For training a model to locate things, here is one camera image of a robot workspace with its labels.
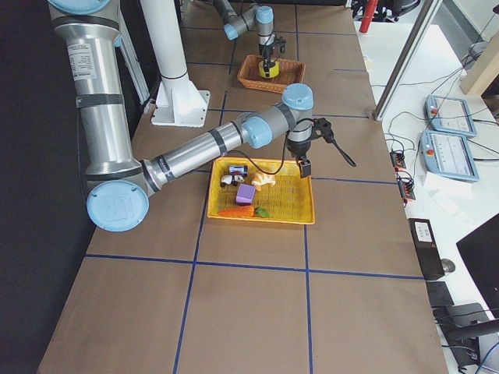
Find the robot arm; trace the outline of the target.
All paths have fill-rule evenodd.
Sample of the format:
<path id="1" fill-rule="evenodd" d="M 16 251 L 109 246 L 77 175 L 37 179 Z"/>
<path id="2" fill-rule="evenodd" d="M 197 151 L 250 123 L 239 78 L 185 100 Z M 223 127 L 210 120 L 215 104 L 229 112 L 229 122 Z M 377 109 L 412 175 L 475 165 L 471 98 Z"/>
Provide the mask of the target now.
<path id="1" fill-rule="evenodd" d="M 259 74 L 265 79 L 276 77 L 279 74 L 279 63 L 273 55 L 278 45 L 285 47 L 285 41 L 276 38 L 274 33 L 273 9 L 267 5 L 253 4 L 238 15 L 229 1 L 214 0 L 212 5 L 222 18 L 225 35 L 230 41 L 242 36 L 254 26 L 257 28 L 258 48 L 262 58 L 258 64 Z"/>
<path id="2" fill-rule="evenodd" d="M 55 32 L 67 45 L 76 106 L 87 138 L 90 190 L 87 212 L 107 231 L 128 231 L 147 215 L 149 198 L 163 185 L 248 144 L 258 149 L 282 134 L 305 139 L 313 92 L 287 86 L 278 104 L 210 130 L 152 160 L 133 156 L 115 44 L 120 37 L 117 1 L 51 1 Z"/>

